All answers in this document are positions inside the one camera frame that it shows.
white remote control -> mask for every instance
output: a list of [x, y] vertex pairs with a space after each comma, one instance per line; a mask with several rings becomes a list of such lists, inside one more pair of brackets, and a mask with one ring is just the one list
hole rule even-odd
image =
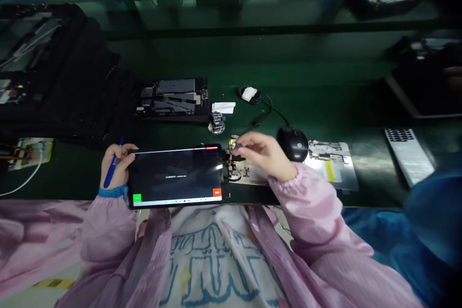
[[385, 129], [404, 177], [412, 188], [435, 170], [412, 129]]

tablet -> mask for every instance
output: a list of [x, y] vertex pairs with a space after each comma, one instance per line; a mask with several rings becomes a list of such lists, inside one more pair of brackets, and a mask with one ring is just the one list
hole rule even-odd
[[223, 195], [221, 146], [136, 150], [130, 165], [130, 209], [219, 204]]

person's right hand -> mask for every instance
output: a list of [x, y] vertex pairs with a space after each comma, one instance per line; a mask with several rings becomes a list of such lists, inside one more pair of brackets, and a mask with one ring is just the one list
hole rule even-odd
[[277, 180], [288, 181], [297, 176], [297, 168], [274, 137], [251, 131], [239, 137], [236, 143], [242, 147], [234, 149], [233, 155], [249, 159]]

blue wristband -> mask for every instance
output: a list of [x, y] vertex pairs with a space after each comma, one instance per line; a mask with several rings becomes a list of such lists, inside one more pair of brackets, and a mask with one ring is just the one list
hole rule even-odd
[[128, 186], [126, 184], [122, 185], [121, 187], [112, 189], [112, 190], [105, 190], [100, 187], [98, 190], [98, 195], [101, 197], [114, 197], [118, 198], [123, 196], [125, 202], [127, 202], [127, 194], [128, 194]]

computer mouse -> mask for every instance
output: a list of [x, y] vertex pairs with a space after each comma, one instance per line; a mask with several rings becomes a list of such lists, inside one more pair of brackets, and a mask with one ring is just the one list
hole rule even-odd
[[280, 128], [276, 139], [290, 161], [305, 161], [308, 155], [308, 140], [303, 132], [295, 128]]

